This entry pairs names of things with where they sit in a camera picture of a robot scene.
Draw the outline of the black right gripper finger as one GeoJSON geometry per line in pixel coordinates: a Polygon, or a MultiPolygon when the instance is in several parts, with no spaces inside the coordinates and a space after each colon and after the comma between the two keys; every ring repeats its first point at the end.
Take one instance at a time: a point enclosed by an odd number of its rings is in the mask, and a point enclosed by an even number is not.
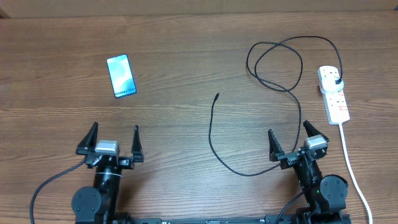
{"type": "Polygon", "coordinates": [[[330,141],[328,137],[326,137],[323,133],[321,133],[319,130],[317,130],[308,120],[305,120],[303,122],[303,126],[306,130],[308,137],[321,135],[321,136],[323,136],[323,138],[325,139],[326,142],[330,141]]]}
{"type": "Polygon", "coordinates": [[[270,156],[281,156],[284,154],[282,147],[280,146],[277,138],[275,137],[273,131],[270,129],[268,130],[268,137],[269,137],[269,155],[270,156]]]}

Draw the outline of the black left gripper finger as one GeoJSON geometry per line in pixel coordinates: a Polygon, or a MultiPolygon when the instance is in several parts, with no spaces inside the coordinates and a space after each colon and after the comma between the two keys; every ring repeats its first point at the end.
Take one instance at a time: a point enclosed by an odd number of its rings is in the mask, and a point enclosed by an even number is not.
{"type": "Polygon", "coordinates": [[[98,123],[94,122],[87,135],[77,145],[77,150],[94,150],[98,136],[98,123]]]}
{"type": "Polygon", "coordinates": [[[138,125],[135,125],[135,127],[134,127],[134,135],[133,135],[133,140],[132,140],[131,152],[142,152],[142,146],[141,146],[141,142],[139,139],[138,125]]]}

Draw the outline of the Samsung Galaxy smartphone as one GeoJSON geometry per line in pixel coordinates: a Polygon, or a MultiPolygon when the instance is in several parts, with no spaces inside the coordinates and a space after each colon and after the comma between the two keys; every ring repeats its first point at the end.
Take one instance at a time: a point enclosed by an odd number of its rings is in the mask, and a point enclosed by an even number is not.
{"type": "Polygon", "coordinates": [[[116,98],[137,93],[132,68],[126,54],[108,58],[106,64],[116,98]]]}

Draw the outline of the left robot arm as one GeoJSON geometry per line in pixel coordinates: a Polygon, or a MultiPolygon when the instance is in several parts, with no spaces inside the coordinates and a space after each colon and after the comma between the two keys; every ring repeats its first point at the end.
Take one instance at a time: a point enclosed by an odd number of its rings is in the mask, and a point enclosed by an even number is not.
{"type": "Polygon", "coordinates": [[[87,168],[95,168],[92,186],[78,189],[72,198],[76,223],[133,223],[128,212],[118,212],[119,186],[123,170],[133,170],[144,161],[139,127],[134,127],[131,156],[120,156],[119,143],[97,140],[98,123],[76,147],[76,154],[85,157],[87,168]]]}

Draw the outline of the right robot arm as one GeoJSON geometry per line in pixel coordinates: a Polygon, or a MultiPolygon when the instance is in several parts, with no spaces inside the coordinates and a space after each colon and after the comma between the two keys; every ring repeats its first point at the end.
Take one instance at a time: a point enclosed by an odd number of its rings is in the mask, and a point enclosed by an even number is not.
{"type": "Polygon", "coordinates": [[[293,168],[301,192],[278,215],[266,215],[266,223],[297,224],[349,224],[346,208],[348,182],[339,175],[322,175],[317,160],[326,156],[329,139],[314,128],[309,121],[303,126],[307,132],[302,147],[297,152],[282,150],[272,130],[268,130],[269,160],[279,162],[281,169],[293,168]]]}

